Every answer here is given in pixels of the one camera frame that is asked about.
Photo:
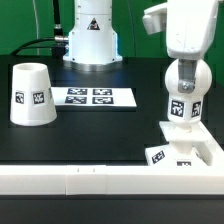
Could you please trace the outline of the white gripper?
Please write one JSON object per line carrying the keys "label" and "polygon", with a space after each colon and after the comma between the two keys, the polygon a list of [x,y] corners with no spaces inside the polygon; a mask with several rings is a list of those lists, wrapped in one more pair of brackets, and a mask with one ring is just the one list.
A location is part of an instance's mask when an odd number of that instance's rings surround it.
{"label": "white gripper", "polygon": [[216,29],[218,0],[167,0],[144,10],[148,35],[166,32],[167,53],[178,60],[178,91],[195,89],[197,62],[211,46]]}

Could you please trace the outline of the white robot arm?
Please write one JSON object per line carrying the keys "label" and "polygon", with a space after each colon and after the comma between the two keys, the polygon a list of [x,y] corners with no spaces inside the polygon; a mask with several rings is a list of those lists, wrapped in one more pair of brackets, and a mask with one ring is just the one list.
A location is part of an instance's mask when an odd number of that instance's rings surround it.
{"label": "white robot arm", "polygon": [[[166,33],[167,53],[178,60],[178,91],[196,88],[196,62],[211,46],[219,0],[167,0],[150,7],[142,18],[149,35]],[[122,60],[112,28],[112,0],[74,0],[75,25],[68,35],[68,66],[92,71]]]}

